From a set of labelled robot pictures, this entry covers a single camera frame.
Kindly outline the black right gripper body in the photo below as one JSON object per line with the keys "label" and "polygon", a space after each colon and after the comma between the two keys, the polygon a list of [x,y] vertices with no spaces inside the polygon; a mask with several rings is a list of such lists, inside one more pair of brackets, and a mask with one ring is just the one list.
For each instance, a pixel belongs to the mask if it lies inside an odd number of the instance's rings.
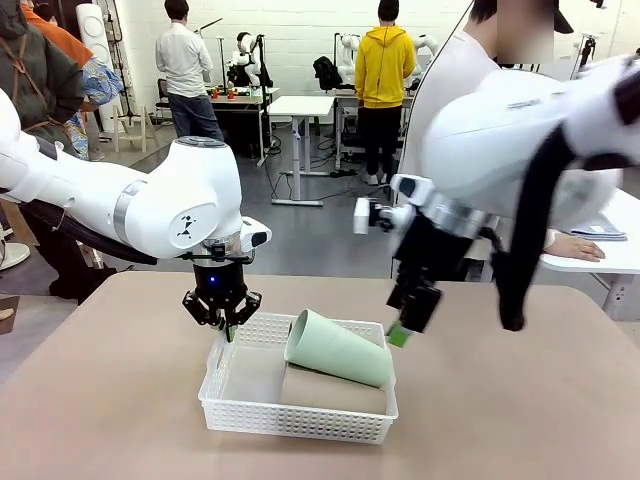
{"label": "black right gripper body", "polygon": [[439,230],[434,223],[417,213],[400,241],[394,259],[399,262],[396,284],[406,289],[426,279],[464,281],[468,272],[465,256],[473,240]]}

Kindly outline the person's right hand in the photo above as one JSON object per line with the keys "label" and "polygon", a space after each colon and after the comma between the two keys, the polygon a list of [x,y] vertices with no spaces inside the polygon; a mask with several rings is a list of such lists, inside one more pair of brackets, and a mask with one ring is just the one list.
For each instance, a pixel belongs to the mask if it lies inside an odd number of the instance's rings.
{"label": "person's right hand", "polygon": [[588,262],[599,262],[606,258],[605,253],[594,242],[564,233],[557,233],[545,252],[557,257]]}

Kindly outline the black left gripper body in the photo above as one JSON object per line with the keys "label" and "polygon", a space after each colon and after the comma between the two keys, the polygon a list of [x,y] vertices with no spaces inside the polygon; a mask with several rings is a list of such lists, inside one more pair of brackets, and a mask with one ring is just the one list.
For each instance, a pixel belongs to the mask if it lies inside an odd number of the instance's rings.
{"label": "black left gripper body", "polygon": [[236,309],[245,299],[247,286],[239,262],[195,265],[195,293],[210,309]]}

